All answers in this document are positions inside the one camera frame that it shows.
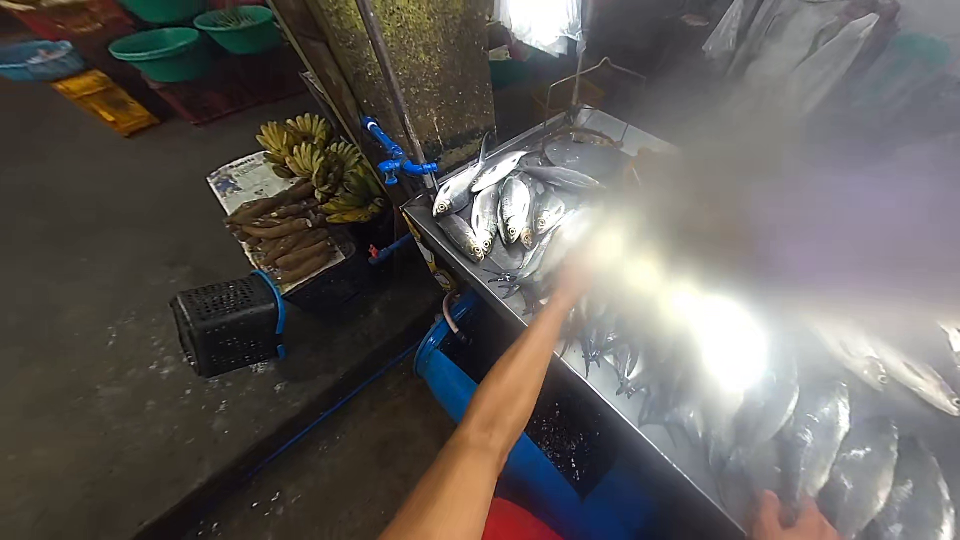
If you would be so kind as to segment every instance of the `hand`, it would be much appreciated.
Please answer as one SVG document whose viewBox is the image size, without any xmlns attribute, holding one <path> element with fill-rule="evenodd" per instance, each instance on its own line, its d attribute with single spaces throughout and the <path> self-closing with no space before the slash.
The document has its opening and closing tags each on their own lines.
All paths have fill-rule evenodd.
<svg viewBox="0 0 960 540">
<path fill-rule="evenodd" d="M 557 288 L 550 297 L 550 304 L 557 303 L 570 310 L 593 285 L 593 273 L 583 264 L 583 250 L 570 250 L 564 265 L 557 274 Z"/>
<path fill-rule="evenodd" d="M 780 499 L 774 492 L 764 491 L 751 538 L 753 540 L 840 540 L 840 535 L 827 523 L 827 518 L 820 513 L 813 501 L 808 501 L 804 505 L 794 527 L 781 527 Z"/>
</svg>

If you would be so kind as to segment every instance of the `green plastic basin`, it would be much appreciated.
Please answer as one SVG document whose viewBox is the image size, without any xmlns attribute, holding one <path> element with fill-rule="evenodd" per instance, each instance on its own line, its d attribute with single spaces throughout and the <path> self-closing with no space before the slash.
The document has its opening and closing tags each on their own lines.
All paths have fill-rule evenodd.
<svg viewBox="0 0 960 540">
<path fill-rule="evenodd" d="M 282 43 L 280 30 L 274 24 L 274 12 L 263 6 L 234 8 L 250 22 L 224 26 L 222 14 L 226 10 L 207 12 L 193 19 L 193 25 L 208 33 L 234 55 L 255 55 L 273 49 Z"/>
<path fill-rule="evenodd" d="M 121 37 L 109 50 L 159 83 L 197 79 L 213 62 L 201 34 L 192 28 L 161 28 Z"/>
<path fill-rule="evenodd" d="M 136 16 L 155 24 L 190 20 L 206 9 L 206 0 L 120 0 L 120 3 Z"/>
</svg>

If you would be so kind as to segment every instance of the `metal pole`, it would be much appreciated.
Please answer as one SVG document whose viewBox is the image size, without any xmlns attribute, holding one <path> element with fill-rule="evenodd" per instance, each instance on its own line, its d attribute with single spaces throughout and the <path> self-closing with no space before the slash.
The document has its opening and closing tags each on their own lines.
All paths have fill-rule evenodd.
<svg viewBox="0 0 960 540">
<path fill-rule="evenodd" d="M 373 12 L 371 0 L 356 0 L 357 9 L 360 10 L 360 18 L 363 19 L 363 25 L 367 29 L 367 37 L 370 39 L 370 45 L 373 46 L 373 53 L 376 55 L 376 61 L 380 64 L 380 71 L 383 72 L 383 78 L 390 89 L 390 97 L 394 102 L 396 115 L 400 117 L 403 124 L 403 132 L 414 147 L 414 157 L 418 164 L 426 163 L 426 157 L 423 155 L 423 148 L 420 146 L 420 140 L 417 138 L 417 132 L 414 131 L 413 121 L 410 119 L 410 110 L 407 109 L 407 102 L 403 99 L 403 90 L 400 89 L 400 82 L 396 79 L 394 67 L 390 64 L 390 55 L 387 53 L 387 43 L 383 40 L 383 30 L 380 28 L 380 20 Z M 434 183 L 433 175 L 423 175 L 423 183 L 432 193 L 436 193 L 437 187 Z"/>
<path fill-rule="evenodd" d="M 574 108 L 580 103 L 580 72 L 584 70 L 584 54 L 587 51 L 587 32 L 590 28 L 590 15 L 592 10 L 590 0 L 581 0 L 580 17 L 580 43 L 577 43 L 577 78 L 573 82 L 573 99 L 570 107 Z M 550 108 L 550 102 L 547 102 L 547 108 Z"/>
</svg>

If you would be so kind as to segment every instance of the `blue faucet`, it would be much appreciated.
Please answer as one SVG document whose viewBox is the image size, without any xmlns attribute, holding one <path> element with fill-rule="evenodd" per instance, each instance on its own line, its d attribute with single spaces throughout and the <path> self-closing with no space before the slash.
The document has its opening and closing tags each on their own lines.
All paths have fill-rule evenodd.
<svg viewBox="0 0 960 540">
<path fill-rule="evenodd" d="M 384 181 L 386 185 L 396 185 L 396 171 L 398 170 L 412 176 L 423 176 L 440 170 L 437 163 L 417 165 L 408 160 L 407 155 L 403 152 L 403 149 L 400 148 L 400 145 L 391 141 L 372 117 L 364 116 L 360 121 L 363 123 L 363 126 L 367 128 L 367 131 L 373 135 L 373 138 L 379 141 L 383 149 L 387 151 L 387 155 L 390 156 L 388 160 L 376 166 L 386 178 Z"/>
</svg>

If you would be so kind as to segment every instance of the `human arm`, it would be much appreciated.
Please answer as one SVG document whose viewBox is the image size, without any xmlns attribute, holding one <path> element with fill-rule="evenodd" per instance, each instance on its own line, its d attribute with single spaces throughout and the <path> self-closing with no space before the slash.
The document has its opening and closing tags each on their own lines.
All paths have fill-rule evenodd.
<svg viewBox="0 0 960 540">
<path fill-rule="evenodd" d="M 564 274 L 571 274 L 565 269 Z M 477 387 L 447 441 L 381 540 L 483 535 L 496 480 L 533 414 L 560 328 L 582 286 L 557 292 Z"/>
</svg>

